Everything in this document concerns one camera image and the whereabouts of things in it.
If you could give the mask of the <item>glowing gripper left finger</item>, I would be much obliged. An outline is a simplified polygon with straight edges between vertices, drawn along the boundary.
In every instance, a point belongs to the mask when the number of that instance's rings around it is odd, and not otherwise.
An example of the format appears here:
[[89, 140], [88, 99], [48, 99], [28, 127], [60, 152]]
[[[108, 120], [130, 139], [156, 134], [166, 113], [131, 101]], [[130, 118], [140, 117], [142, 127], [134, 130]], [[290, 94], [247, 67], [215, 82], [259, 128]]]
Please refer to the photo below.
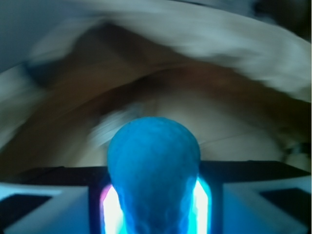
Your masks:
[[127, 233], [119, 198], [111, 183], [89, 189], [89, 221], [91, 234]]

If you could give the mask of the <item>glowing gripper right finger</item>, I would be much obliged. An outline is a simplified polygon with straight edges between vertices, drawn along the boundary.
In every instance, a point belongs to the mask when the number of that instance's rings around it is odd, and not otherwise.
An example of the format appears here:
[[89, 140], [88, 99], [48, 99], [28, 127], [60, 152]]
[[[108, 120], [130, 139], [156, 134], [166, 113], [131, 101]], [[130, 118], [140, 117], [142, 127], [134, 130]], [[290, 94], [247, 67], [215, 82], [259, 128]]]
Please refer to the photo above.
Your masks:
[[223, 233], [223, 191], [219, 181], [198, 176], [189, 212], [189, 234]]

